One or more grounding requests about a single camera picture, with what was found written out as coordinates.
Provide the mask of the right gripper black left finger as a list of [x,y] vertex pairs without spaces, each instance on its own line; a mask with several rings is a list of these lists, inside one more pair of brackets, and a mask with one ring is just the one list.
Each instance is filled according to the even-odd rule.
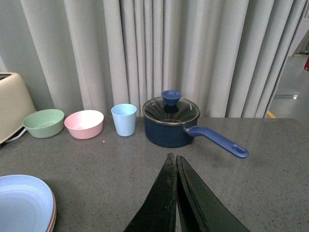
[[178,168],[173,153],[167,158],[143,205],[126,232],[174,232],[176,226]]

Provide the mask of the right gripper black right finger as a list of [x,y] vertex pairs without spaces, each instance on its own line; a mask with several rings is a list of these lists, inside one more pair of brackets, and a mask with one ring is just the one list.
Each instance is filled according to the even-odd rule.
[[248,232],[183,156],[178,168],[177,204],[183,232]]

